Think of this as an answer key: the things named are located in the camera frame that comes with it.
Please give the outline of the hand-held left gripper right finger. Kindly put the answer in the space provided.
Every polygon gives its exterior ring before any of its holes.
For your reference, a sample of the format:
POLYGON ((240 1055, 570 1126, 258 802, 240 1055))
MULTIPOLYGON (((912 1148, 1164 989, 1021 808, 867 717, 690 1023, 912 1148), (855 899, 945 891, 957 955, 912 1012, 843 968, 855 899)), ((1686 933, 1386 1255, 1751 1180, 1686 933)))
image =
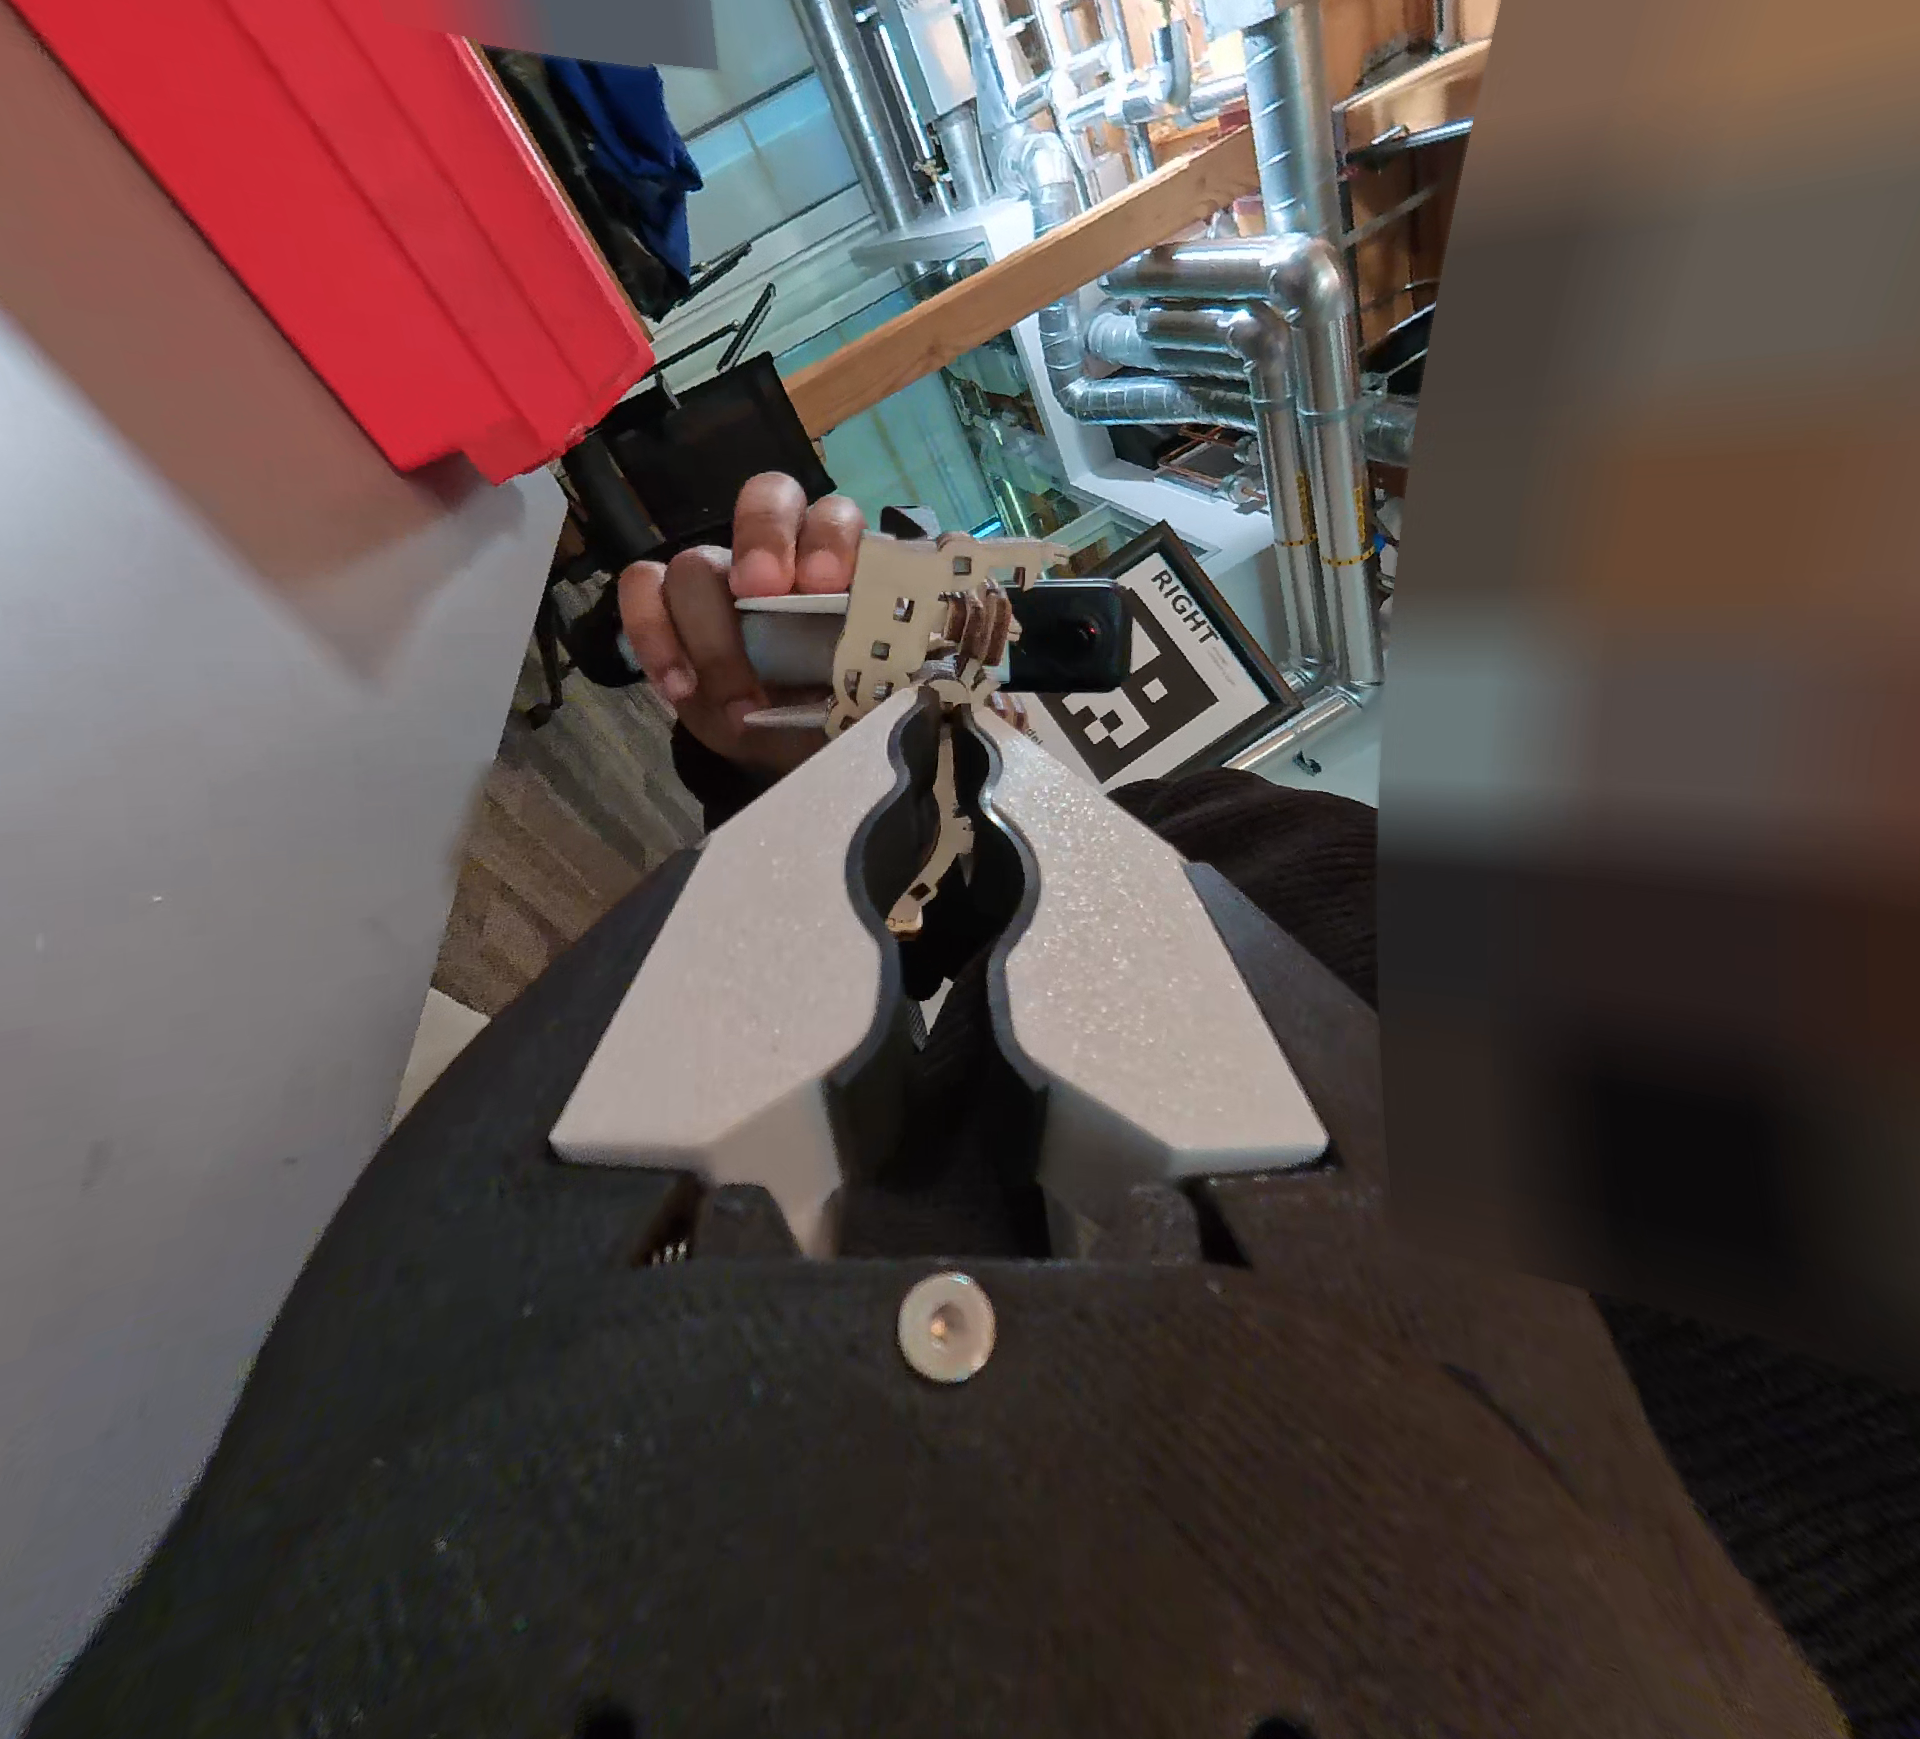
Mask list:
POLYGON ((1138 1189, 1316 1163, 1328 1130, 1173 845, 993 714, 971 742, 978 868, 1010 897, 987 1007, 1052 1250, 1138 1189))

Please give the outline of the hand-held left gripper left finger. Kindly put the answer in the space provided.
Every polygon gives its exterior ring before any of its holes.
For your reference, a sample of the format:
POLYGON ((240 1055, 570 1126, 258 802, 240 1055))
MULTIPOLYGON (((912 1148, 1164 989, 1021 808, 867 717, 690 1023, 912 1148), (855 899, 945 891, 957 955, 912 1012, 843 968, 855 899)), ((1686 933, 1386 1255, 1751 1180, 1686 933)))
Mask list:
POLYGON ((695 855, 548 1143, 570 1164, 767 1192, 804 1255, 903 1135, 886 913, 932 830, 932 700, 899 694, 695 855))

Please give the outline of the layered wooden puzzle assembly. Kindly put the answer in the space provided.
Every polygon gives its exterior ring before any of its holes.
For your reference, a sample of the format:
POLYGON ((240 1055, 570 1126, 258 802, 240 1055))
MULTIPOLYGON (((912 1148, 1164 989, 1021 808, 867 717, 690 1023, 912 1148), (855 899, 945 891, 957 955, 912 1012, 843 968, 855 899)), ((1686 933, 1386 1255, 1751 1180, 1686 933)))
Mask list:
POLYGON ((1032 592, 1067 558, 1049 538, 973 539, 965 534, 860 539, 837 639, 824 733, 839 736, 895 696, 932 691, 939 736, 930 796, 930 850, 886 915, 896 937, 925 930, 925 910, 954 862, 971 857, 973 830, 961 808, 957 725, 991 709, 1010 647, 1021 641, 1015 595, 1032 592))

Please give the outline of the person's right forearm black sleeve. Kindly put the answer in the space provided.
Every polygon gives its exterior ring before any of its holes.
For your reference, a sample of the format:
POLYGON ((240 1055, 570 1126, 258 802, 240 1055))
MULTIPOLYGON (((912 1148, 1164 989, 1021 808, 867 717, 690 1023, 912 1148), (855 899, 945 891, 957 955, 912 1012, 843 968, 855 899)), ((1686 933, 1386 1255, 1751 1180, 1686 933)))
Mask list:
POLYGON ((707 836, 770 793, 819 746, 814 734, 778 725, 744 725, 718 736, 724 746, 712 747, 684 721, 676 721, 669 736, 673 772, 707 836))

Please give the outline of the grey desk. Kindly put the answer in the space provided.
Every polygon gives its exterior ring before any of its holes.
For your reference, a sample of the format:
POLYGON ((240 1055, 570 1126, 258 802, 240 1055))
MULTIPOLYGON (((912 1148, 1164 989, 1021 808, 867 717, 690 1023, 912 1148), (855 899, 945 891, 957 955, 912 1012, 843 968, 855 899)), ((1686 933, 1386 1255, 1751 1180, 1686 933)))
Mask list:
POLYGON ((561 527, 400 475, 4 7, 2 1727, 380 1143, 561 527))

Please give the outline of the person's right hand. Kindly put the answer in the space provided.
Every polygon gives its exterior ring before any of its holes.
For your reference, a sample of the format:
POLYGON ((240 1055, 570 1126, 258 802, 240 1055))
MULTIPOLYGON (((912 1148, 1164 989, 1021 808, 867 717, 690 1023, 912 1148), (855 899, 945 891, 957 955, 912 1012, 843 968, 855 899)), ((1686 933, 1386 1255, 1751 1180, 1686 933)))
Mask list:
POLYGON ((762 472, 736 495, 725 545, 687 548, 621 577, 624 639, 676 717, 684 782, 720 767, 774 782, 824 747, 817 727, 748 725, 776 700, 748 664, 736 602, 846 594, 864 529, 852 498, 809 504, 798 480, 762 472))

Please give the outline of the silver metal ducts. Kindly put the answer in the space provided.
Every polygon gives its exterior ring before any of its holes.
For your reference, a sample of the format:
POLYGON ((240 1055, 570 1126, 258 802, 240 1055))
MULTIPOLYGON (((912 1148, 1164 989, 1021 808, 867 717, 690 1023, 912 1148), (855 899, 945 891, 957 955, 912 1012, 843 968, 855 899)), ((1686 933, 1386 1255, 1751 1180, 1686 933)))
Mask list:
POLYGON ((1240 56, 1262 228, 1154 242, 1045 307, 1035 339, 1065 427, 1251 446, 1212 498, 1119 458, 1091 483, 1194 544, 1276 659, 1291 709, 1231 763, 1308 767, 1382 686, 1367 434, 1407 416, 1361 388, 1317 0, 1245 27, 1240 56))

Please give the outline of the wooden railing beam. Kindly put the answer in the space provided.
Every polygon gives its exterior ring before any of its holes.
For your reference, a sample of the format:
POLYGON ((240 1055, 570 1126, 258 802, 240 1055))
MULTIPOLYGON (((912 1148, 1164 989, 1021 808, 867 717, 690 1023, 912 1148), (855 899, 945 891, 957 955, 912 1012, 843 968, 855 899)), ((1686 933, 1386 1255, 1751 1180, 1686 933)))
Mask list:
POLYGON ((786 381, 807 438, 932 376, 1128 256, 1261 191, 1247 126, 1223 133, 786 381))

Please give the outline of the black chair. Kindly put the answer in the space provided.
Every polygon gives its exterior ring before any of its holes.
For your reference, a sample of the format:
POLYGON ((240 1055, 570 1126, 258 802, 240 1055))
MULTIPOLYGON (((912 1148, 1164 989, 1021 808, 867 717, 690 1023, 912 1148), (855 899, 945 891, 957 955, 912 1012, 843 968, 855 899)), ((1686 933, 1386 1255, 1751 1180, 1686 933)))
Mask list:
POLYGON ((605 574, 729 544, 736 497, 760 474, 798 482, 807 504, 834 490, 770 356, 682 391, 636 391, 562 454, 561 472, 605 574))

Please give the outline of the blue hanging cloth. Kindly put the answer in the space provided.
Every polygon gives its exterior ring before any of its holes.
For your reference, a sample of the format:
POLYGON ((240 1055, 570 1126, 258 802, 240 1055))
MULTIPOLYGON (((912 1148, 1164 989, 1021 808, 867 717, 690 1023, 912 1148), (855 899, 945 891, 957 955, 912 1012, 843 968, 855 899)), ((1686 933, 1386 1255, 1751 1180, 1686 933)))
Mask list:
POLYGON ((687 206, 701 175, 656 66, 544 56, 555 103, 583 147, 588 182, 658 264, 672 301, 690 284, 687 206))

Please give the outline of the red plastic bin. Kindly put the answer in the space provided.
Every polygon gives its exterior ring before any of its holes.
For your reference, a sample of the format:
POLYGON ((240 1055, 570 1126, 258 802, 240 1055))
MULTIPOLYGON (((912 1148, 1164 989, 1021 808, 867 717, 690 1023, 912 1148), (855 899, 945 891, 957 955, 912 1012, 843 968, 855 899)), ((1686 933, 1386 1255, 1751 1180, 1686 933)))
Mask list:
POLYGON ((380 0, 5 0, 402 474, 502 483, 654 356, 462 39, 380 0))

